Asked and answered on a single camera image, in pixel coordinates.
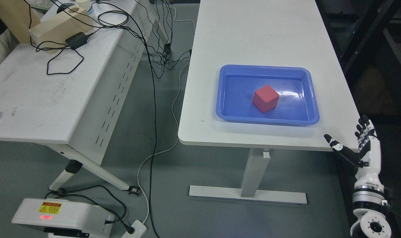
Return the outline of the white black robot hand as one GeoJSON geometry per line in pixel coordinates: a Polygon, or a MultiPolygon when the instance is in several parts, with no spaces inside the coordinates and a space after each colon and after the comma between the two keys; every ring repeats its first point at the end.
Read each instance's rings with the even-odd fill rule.
{"type": "Polygon", "coordinates": [[[357,172],[354,189],[373,189],[378,193],[384,192],[384,185],[379,179],[381,172],[381,146],[372,121],[367,115],[358,119],[355,136],[358,142],[358,153],[341,144],[329,134],[324,138],[332,150],[353,165],[357,172]]]}

